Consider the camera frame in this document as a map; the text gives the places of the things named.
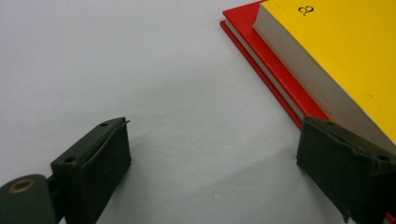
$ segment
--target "book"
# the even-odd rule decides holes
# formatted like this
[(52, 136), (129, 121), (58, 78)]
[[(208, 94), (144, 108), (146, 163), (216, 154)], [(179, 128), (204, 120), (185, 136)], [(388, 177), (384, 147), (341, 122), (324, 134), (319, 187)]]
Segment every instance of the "book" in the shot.
[(304, 116), (327, 119), (320, 107), (253, 30), (261, 2), (224, 10), (226, 20), (221, 21), (220, 26), (299, 128), (302, 127)]
[(269, 0), (254, 29), (334, 122), (396, 153), (396, 1)]

